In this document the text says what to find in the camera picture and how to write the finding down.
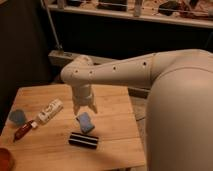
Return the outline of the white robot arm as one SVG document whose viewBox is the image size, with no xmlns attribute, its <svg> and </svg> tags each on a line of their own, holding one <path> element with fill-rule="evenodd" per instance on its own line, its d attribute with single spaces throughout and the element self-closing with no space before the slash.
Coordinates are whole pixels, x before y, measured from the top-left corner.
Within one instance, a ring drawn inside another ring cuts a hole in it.
<svg viewBox="0 0 213 171">
<path fill-rule="evenodd" d="M 148 171 L 213 171 L 213 53 L 165 51 L 101 65 L 81 55 L 61 78 L 76 107 L 93 101 L 93 84 L 147 88 Z"/>
</svg>

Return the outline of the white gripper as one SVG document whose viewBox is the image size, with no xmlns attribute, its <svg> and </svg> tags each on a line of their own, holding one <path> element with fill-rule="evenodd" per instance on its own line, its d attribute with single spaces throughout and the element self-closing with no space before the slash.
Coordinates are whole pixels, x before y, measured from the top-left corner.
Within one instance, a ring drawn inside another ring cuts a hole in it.
<svg viewBox="0 0 213 171">
<path fill-rule="evenodd" d="M 94 94 L 90 84 L 74 86 L 72 88 L 72 99 L 74 102 L 73 112 L 77 116 L 80 106 L 89 106 L 97 114 L 97 107 L 94 105 Z"/>
</svg>

